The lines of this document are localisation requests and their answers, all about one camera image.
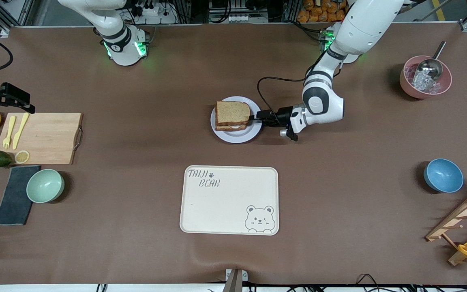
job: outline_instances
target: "yellow knife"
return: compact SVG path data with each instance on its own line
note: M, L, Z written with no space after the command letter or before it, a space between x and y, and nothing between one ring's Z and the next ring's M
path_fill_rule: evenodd
M19 131L17 131L17 133L15 133L15 136L13 137L12 149L14 150L15 148L17 148L17 143L19 142L19 138L21 137L21 133L23 132L24 125L28 121L29 116L30 116L29 113L24 113L23 120L21 120L21 125L19 126Z

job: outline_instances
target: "mug handle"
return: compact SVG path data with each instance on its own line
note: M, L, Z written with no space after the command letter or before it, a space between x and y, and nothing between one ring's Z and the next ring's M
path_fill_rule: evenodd
M459 251L461 253L463 253L463 255L465 255L467 257L467 250L466 250L466 247L463 246L462 244L459 244L459 246L457 247L457 249L459 249Z

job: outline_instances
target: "lemon slice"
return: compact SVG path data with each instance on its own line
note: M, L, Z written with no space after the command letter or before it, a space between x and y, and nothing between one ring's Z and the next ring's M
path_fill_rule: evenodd
M15 163L23 164L30 159L30 153L28 151L21 150L15 155Z

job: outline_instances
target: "bear drawing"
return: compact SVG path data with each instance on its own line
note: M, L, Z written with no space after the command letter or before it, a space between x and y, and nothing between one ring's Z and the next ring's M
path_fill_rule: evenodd
M267 206L264 209L257 209L254 206L248 206L246 209L248 217L244 222L248 232L271 232L275 228L275 220L273 220L273 207Z

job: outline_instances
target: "dark blue towel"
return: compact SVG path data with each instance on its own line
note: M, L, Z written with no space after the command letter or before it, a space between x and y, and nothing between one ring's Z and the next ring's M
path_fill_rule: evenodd
M24 225L32 207L26 185L41 166L17 166L10 169L8 184L0 203L0 225Z

